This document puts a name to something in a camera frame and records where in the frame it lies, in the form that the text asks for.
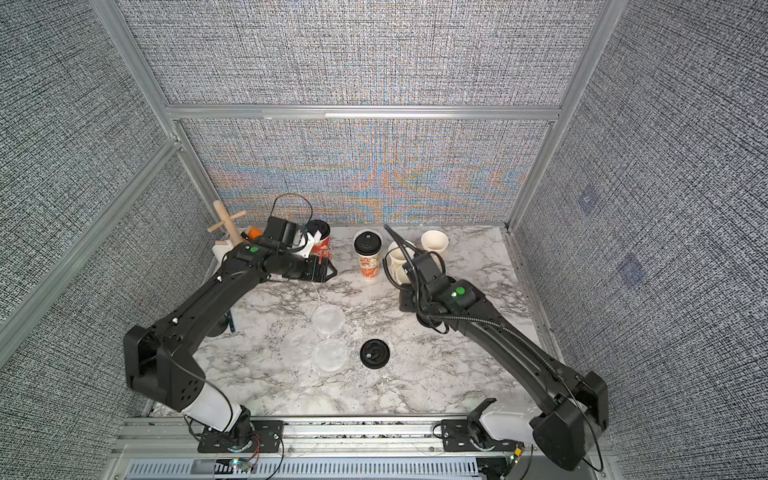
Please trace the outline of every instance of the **white container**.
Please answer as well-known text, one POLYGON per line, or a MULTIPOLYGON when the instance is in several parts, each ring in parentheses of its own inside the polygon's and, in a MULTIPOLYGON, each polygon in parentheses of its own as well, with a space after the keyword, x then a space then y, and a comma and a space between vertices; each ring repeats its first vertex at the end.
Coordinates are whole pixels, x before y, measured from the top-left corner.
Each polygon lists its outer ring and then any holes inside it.
POLYGON ((403 265, 398 265, 397 268, 395 269, 395 281, 397 282, 398 285, 411 284, 411 280, 408 278, 408 274, 403 268, 403 265))
POLYGON ((435 252, 442 255, 448 248, 448 235, 440 230, 429 230, 422 235, 422 247, 428 252, 435 252))
MULTIPOLYGON (((402 250, 397 246, 397 242, 390 243, 387 251, 391 252, 389 254, 389 264, 392 265, 392 272, 396 272, 398 266, 406 264, 406 258, 402 255, 402 250)), ((411 256, 411 259, 416 255, 412 248, 406 247, 406 251, 411 256)))

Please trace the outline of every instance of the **mounting plate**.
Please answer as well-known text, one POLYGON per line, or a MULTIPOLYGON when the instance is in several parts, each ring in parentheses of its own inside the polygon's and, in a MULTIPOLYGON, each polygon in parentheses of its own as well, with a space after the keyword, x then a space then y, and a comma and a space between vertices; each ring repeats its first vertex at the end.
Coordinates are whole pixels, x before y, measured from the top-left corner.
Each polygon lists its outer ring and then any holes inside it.
MULTIPOLYGON (((280 420, 251 420, 253 425, 253 434, 259 436, 261 443, 261 453, 278 453, 280 451, 280 437, 283 436, 283 422, 280 420)), ((238 453, 254 453, 256 451, 256 442, 253 442, 248 448, 238 453)), ((227 441, 223 440, 213 430, 205 429, 200 435, 200 444, 197 446, 198 453, 232 453, 227 449, 227 441)))
POLYGON ((492 446, 480 449, 469 437, 467 420, 442 420, 440 422, 440 437, 442 447, 446 452, 514 452, 520 442, 517 440, 491 440, 492 446))

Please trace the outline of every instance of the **black coffee lid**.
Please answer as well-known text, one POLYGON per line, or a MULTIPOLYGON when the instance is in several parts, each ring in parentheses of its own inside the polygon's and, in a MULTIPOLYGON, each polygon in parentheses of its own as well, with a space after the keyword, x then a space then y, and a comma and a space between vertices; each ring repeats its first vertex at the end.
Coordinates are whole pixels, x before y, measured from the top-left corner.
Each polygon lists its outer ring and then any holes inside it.
POLYGON ((360 361, 370 369, 380 369, 389 361, 389 347, 383 340, 368 340, 360 349, 360 361))
POLYGON ((362 232, 355 239, 355 251, 359 255, 373 255, 382 247, 382 239, 376 232, 362 232))
POLYGON ((320 239, 324 240, 331 234, 331 227, 320 219, 310 220, 306 223, 306 231, 313 237, 315 232, 320 232, 320 239))

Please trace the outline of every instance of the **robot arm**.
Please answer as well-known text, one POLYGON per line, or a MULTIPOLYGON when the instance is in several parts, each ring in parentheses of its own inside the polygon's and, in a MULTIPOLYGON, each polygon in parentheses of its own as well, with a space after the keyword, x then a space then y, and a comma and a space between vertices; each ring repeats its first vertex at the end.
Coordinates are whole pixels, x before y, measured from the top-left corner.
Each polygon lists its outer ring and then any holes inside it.
POLYGON ((149 328, 131 328, 123 338, 128 387, 222 432, 233 450, 247 446, 250 412, 205 382, 192 355, 203 338, 226 329, 224 315, 231 306, 271 274, 310 282, 336 275, 327 259, 304 258, 296 252, 300 249, 290 249, 295 233, 296 224, 270 217, 263 236, 232 249, 219 270, 173 312, 149 328))
MULTIPOLYGON (((507 322, 477 287, 446 276, 428 252, 413 245, 408 250, 413 248, 416 254, 409 258, 406 242, 389 226, 384 227, 408 259, 404 268, 413 288, 419 290, 418 299, 415 290, 401 290, 401 310, 416 312, 425 324, 445 323, 490 353, 541 410, 529 422, 539 448, 556 465, 576 468, 608 426, 603 379, 594 372, 582 376, 551 357, 507 322)), ((473 413, 482 412, 476 409, 473 413)), ((488 428, 482 424, 482 416, 476 416, 479 422, 475 422, 472 436, 482 444, 488 428)))
MULTIPOLYGON (((607 428, 605 382, 594 372, 581 376, 550 357, 508 323, 470 282, 446 276, 426 252, 415 249, 411 258, 406 242, 385 228, 406 255, 406 272, 416 286, 401 291, 401 310, 416 312, 430 323, 445 323, 487 350, 541 410, 529 424, 543 453, 562 468, 575 468, 591 448, 593 434, 596 440, 607 428)), ((271 274, 312 282, 336 275, 329 261, 304 258, 297 253, 302 248, 290 248, 295 232, 296 224, 270 217, 264 235, 230 251, 221 268, 189 299, 149 328, 134 326, 124 338, 128 387, 217 430, 232 445, 232 452, 250 445, 250 412, 230 403, 206 382, 192 355, 205 336, 224 331, 226 311, 271 274)), ((489 430, 487 425, 484 428, 482 409, 468 417, 473 418, 478 419, 475 437, 482 443, 489 430)))

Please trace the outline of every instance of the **fabric wall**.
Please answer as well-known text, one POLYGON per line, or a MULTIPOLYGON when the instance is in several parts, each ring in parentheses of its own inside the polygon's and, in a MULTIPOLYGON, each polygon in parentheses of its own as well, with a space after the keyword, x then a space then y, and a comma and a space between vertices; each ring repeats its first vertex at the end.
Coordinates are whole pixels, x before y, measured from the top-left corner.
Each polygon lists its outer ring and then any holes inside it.
MULTIPOLYGON (((508 219, 544 121, 184 121, 230 211, 263 223, 300 192, 334 223, 508 219)), ((298 200, 278 213, 306 219, 298 200)))
POLYGON ((119 0, 170 103, 557 105, 601 0, 119 0))
MULTIPOLYGON (((87 0, 0 4, 0 322, 163 143, 87 0)), ((203 280, 210 215, 171 159, 0 368, 0 478, 97 478, 122 420, 122 338, 203 280)))
MULTIPOLYGON (((172 104, 557 107, 602 0, 118 5, 172 104)), ((546 132, 503 121, 184 127, 249 220, 291 190, 344 223, 506 221, 546 132)))
POLYGON ((209 223, 172 158, 0 369, 0 478, 50 478, 48 468, 57 478, 99 476, 123 419, 147 403, 125 386, 123 335, 203 282, 209 223), (41 449, 49 467, 31 455, 41 449))
POLYGON ((1 3, 0 65, 3 323, 165 136, 86 0, 1 3))
POLYGON ((627 478, 764 478, 768 10, 631 1, 518 231, 627 478))

